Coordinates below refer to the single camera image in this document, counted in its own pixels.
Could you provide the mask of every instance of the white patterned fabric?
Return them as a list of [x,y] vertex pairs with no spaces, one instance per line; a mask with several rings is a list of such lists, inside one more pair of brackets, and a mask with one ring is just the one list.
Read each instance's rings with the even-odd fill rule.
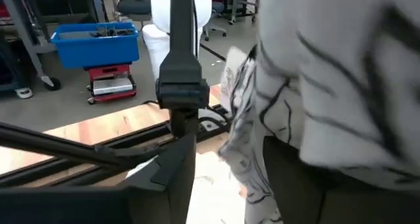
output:
[[255,71],[220,150],[248,189],[245,222],[282,222],[266,135],[310,165],[418,192],[420,1],[260,2]]

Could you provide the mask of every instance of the blue bin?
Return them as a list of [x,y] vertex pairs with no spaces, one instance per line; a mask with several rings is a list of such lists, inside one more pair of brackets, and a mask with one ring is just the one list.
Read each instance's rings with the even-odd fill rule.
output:
[[[132,30],[133,35],[92,37],[98,29]],[[138,31],[132,23],[63,24],[51,36],[65,68],[84,68],[133,62],[139,59]]]

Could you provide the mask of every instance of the wooden board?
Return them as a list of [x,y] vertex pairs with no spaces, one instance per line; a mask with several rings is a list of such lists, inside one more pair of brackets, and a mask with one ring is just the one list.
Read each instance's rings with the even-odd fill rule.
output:
[[[211,87],[209,104],[220,104],[220,85]],[[135,106],[119,112],[99,116],[82,122],[73,123],[46,131],[46,134],[94,145],[120,135],[138,131],[169,119],[167,110],[159,109],[155,104]],[[51,158],[0,146],[0,174],[19,169]]]

